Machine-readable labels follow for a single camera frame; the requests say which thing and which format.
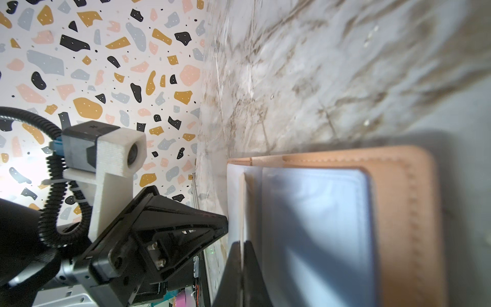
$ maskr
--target terrazzo wallpaper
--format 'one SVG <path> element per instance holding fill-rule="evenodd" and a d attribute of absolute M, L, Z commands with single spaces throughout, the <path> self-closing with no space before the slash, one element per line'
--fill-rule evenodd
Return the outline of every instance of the terrazzo wallpaper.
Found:
<path fill-rule="evenodd" d="M 59 127 L 98 120 L 144 131 L 134 194 L 190 201 L 206 36 L 202 0 L 19 0 L 0 4 L 0 105 Z M 0 121 L 0 197 L 43 208 L 49 138 Z M 79 221 L 68 192 L 59 223 Z"/>

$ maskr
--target tan leather wallet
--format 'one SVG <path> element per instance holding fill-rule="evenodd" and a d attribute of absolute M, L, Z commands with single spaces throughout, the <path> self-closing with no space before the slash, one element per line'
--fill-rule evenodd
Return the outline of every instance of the tan leather wallet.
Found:
<path fill-rule="evenodd" d="M 382 306 L 447 305 L 436 165 L 425 150 L 395 146 L 228 162 L 260 167 L 363 170 L 371 178 Z"/>

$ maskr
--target black cable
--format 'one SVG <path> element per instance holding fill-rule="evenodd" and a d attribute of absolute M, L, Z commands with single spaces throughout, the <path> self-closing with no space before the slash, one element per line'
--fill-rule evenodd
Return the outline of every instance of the black cable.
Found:
<path fill-rule="evenodd" d="M 61 129 L 49 120 L 26 110 L 0 107 L 0 119 L 17 120 L 24 122 L 44 132 L 51 139 L 55 140 L 61 136 Z M 65 160 L 62 156 L 53 154 L 47 158 L 48 171 L 51 180 L 63 179 L 63 170 L 66 168 Z M 75 181 L 70 182 L 70 186 L 77 200 L 85 199 L 83 193 L 77 190 L 78 185 Z M 46 205 L 41 212 L 38 223 L 40 240 L 48 247 L 60 248 L 73 244 L 82 237 L 86 237 L 90 226 L 92 207 L 88 202 L 79 202 L 82 211 L 82 220 L 77 227 L 68 233 L 59 233 L 56 229 L 56 221 L 61 209 L 61 204 L 65 198 L 67 183 L 52 183 Z"/>
<path fill-rule="evenodd" d="M 41 253 L 37 260 L 44 263 L 39 271 L 14 287 L 9 287 L 8 284 L 0 287 L 0 306 L 32 306 L 35 297 L 35 295 L 32 297 L 32 294 L 35 294 L 39 288 L 55 277 L 61 265 L 60 252 L 57 249 L 50 249 Z"/>

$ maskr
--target white cable tie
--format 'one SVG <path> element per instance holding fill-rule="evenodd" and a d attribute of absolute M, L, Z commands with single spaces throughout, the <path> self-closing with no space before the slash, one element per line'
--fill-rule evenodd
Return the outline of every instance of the white cable tie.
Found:
<path fill-rule="evenodd" d="M 53 183 L 61 183 L 61 182 L 68 182 L 68 181 L 71 181 L 71 180 L 70 179 L 65 179 L 65 178 L 55 179 L 55 180 L 44 179 L 43 181 L 41 181 L 41 184 L 42 185 L 45 185 L 45 186 L 49 186 L 49 185 L 52 185 Z"/>

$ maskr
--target marble surface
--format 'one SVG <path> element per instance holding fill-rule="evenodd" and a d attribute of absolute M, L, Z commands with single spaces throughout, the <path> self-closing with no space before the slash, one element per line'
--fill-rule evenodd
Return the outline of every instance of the marble surface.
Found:
<path fill-rule="evenodd" d="M 440 167 L 451 306 L 489 306 L 491 2 L 216 0 L 207 11 L 200 208 L 227 214 L 227 158 L 419 144 Z M 226 246 L 206 250 L 212 300 Z"/>

